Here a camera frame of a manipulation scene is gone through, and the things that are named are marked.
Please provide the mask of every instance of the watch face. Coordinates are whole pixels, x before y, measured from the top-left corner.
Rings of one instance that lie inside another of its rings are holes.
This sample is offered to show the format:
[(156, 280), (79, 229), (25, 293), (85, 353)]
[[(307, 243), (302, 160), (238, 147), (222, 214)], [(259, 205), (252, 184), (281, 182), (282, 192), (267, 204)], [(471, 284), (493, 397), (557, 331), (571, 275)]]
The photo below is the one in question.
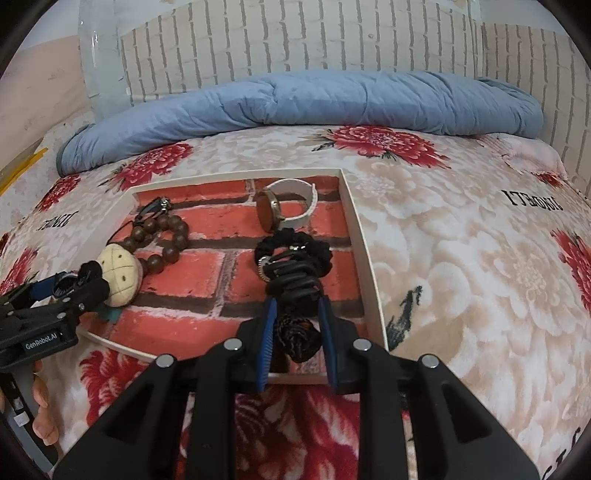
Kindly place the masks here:
[(277, 228), (278, 214), (280, 213), (279, 202), (269, 190), (259, 193), (255, 201), (261, 227), (265, 232), (272, 232)]

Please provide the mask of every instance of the red brick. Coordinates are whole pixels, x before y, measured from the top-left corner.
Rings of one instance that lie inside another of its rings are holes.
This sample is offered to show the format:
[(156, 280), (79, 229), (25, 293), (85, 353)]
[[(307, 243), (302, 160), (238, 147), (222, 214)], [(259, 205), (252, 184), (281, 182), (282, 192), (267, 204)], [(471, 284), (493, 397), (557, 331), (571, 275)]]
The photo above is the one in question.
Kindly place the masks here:
[(333, 301), (360, 299), (361, 291), (353, 252), (333, 252), (332, 264), (330, 273), (320, 279), (326, 294)]
[[(134, 216), (129, 216), (125, 219), (125, 222), (129, 222), (130, 220), (133, 220), (135, 218)], [(112, 242), (121, 242), (126, 236), (129, 236), (129, 234), (131, 233), (131, 229), (132, 229), (132, 225), (131, 223), (129, 223), (128, 225), (125, 225), (121, 230), (119, 230), (119, 232), (117, 232), (113, 238), (112, 238)]]
[[(254, 205), (208, 205), (175, 212), (189, 224), (191, 239), (219, 240), (222, 238), (265, 236)], [(170, 239), (171, 233), (161, 233)]]
[[(136, 256), (148, 258), (155, 251), (138, 251)], [(166, 265), (157, 275), (147, 275), (141, 292), (173, 297), (212, 299), (216, 292), (225, 254), (214, 250), (185, 250), (178, 262)]]
[(90, 333), (94, 333), (100, 337), (108, 337), (111, 331), (112, 324), (99, 318), (95, 312), (85, 313), (80, 317), (80, 325), (82, 325)]
[(258, 276), (254, 253), (248, 250), (236, 257), (226, 299), (232, 303), (265, 300), (265, 282)]
[[(255, 190), (258, 192), (270, 183), (279, 179), (255, 179)], [(317, 177), (305, 177), (305, 180), (309, 183), (316, 185), (318, 193), (329, 193), (339, 191), (339, 178), (329, 176), (317, 176)]]
[(239, 325), (239, 320), (176, 316), (134, 307), (123, 310), (109, 339), (141, 352), (184, 359), (203, 355), (233, 337)]
[[(282, 213), (289, 217), (299, 215), (303, 207), (299, 202), (282, 202)], [(259, 223), (254, 205), (207, 205), (177, 210), (189, 224), (191, 239), (220, 240), (222, 238), (261, 238), (267, 236)], [(310, 221), (313, 235), (348, 238), (347, 223), (340, 202), (319, 202)], [(170, 239), (171, 232), (159, 233), (161, 239)]]
[(137, 199), (147, 205), (156, 197), (167, 197), (173, 203), (198, 202), (202, 200), (237, 199), (248, 195), (245, 180), (216, 181), (201, 185), (186, 185), (138, 193)]
[(313, 236), (348, 238), (349, 230), (341, 202), (320, 202), (310, 220)]
[[(320, 279), (326, 294), (333, 301), (360, 299), (361, 291), (353, 252), (333, 252), (332, 264), (330, 273)], [(236, 257), (226, 298), (231, 303), (265, 299), (265, 283), (258, 276), (252, 251), (242, 252)]]

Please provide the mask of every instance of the beige plush ball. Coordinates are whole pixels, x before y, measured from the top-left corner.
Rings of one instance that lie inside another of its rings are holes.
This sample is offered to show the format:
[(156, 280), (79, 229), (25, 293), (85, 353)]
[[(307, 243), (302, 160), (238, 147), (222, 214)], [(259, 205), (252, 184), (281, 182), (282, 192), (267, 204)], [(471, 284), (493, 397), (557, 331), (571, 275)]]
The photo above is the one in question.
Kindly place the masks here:
[(131, 303), (142, 284), (143, 270), (139, 260), (122, 246), (109, 244), (100, 253), (97, 262), (111, 289), (111, 295), (105, 303), (109, 307), (122, 307)]

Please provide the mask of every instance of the wall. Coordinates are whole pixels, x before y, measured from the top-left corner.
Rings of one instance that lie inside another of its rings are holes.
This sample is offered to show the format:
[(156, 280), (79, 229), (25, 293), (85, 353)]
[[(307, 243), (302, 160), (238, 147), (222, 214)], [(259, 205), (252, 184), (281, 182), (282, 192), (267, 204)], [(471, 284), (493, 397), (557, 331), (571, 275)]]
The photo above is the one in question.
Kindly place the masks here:
[(0, 170), (55, 124), (89, 108), (77, 36), (18, 52), (0, 79)]

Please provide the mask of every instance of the metal screw head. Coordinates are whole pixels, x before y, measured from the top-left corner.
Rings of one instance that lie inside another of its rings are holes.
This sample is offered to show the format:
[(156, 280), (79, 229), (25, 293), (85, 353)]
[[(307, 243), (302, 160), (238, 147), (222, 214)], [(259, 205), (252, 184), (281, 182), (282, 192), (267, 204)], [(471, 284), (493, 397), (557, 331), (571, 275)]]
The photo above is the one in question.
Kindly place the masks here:
[(361, 352), (367, 352), (371, 348), (371, 342), (367, 338), (358, 338), (353, 342), (353, 348)]
[(223, 343), (226, 350), (236, 351), (242, 348), (242, 341), (239, 338), (229, 338)]
[(160, 355), (156, 359), (156, 365), (158, 365), (160, 368), (168, 368), (173, 363), (174, 363), (174, 357), (172, 355), (167, 354), (167, 353), (165, 353), (164, 355)]
[(439, 359), (435, 355), (431, 354), (423, 355), (423, 358), (421, 358), (421, 362), (427, 368), (435, 368), (439, 365)]

